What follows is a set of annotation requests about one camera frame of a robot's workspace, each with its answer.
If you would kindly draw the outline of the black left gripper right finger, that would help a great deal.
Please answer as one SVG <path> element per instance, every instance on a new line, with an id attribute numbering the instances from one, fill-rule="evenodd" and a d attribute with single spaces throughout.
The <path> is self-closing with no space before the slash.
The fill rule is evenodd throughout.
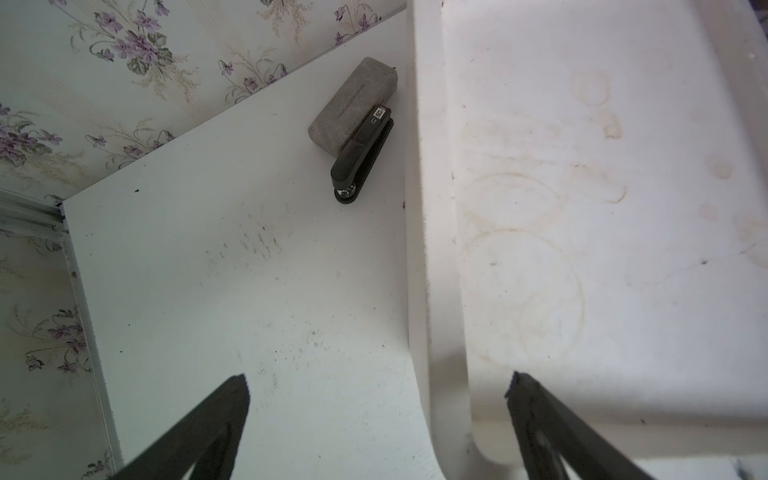
<path id="1" fill-rule="evenodd" d="M 650 477 L 531 375 L 516 371 L 505 399 L 530 479 Z"/>

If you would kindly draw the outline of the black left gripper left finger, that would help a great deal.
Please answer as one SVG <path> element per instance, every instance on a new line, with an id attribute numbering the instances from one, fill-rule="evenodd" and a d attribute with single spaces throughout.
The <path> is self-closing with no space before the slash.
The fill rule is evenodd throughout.
<path id="1" fill-rule="evenodd" d="M 246 377 L 228 378 L 113 477 L 230 479 L 249 405 Z"/>

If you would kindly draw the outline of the white plastic drawer cabinet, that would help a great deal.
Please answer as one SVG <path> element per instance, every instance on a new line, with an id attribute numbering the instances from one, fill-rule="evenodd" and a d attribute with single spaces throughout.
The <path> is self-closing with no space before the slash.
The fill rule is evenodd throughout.
<path id="1" fill-rule="evenodd" d="M 753 1 L 412 1 L 409 344 L 448 479 L 514 479 L 533 376 L 661 479 L 767 475 Z"/>

